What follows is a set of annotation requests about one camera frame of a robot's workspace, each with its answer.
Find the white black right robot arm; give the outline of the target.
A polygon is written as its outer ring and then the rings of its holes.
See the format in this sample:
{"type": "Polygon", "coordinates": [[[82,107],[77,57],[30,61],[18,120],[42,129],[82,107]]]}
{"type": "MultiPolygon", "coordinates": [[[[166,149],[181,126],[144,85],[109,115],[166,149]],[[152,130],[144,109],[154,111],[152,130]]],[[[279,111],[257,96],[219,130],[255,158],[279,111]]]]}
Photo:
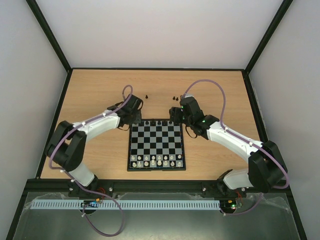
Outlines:
{"type": "Polygon", "coordinates": [[[218,191],[229,196],[239,188],[256,188],[262,193],[270,189],[284,189],[288,183],[278,183],[288,177],[288,170],[278,146],[272,142],[261,142],[246,137],[225,126],[221,118],[205,115],[194,97],[183,98],[180,107],[169,110],[170,120],[175,124],[184,124],[196,136],[218,143],[246,163],[247,168],[228,170],[220,176],[218,191]]]}

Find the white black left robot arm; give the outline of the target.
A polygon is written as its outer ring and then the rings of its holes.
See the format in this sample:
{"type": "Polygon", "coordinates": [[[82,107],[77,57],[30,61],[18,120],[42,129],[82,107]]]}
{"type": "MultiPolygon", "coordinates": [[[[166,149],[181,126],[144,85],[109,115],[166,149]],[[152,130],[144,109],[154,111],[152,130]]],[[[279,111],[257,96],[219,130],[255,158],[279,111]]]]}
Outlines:
{"type": "Polygon", "coordinates": [[[57,169],[66,173],[73,181],[87,191],[98,188],[98,178],[83,163],[85,146],[88,141],[109,130],[119,129],[124,125],[141,122],[143,100],[135,95],[128,96],[123,102],[108,107],[104,112],[82,122],[60,122],[47,147],[46,156],[57,169]]]}

